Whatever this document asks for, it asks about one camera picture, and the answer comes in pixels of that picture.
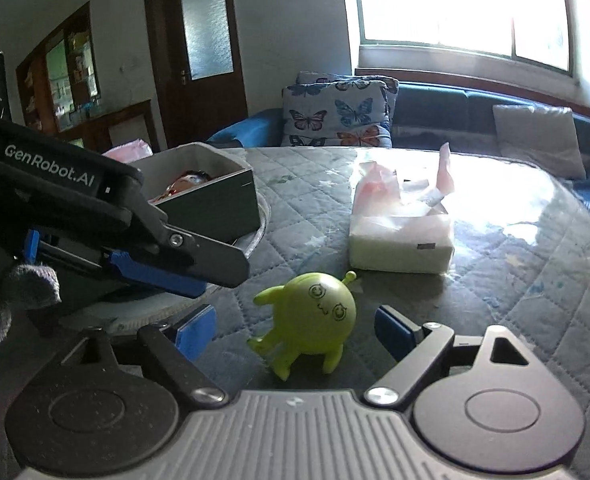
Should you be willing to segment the grey gloved hand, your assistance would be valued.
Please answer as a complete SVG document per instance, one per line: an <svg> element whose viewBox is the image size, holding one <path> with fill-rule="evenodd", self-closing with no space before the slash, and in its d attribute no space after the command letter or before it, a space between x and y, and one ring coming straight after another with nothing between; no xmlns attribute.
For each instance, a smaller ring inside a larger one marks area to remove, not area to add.
<svg viewBox="0 0 590 480"><path fill-rule="evenodd" d="M50 266L14 266L0 278L0 344L15 311L40 310L60 301L59 279Z"/></svg>

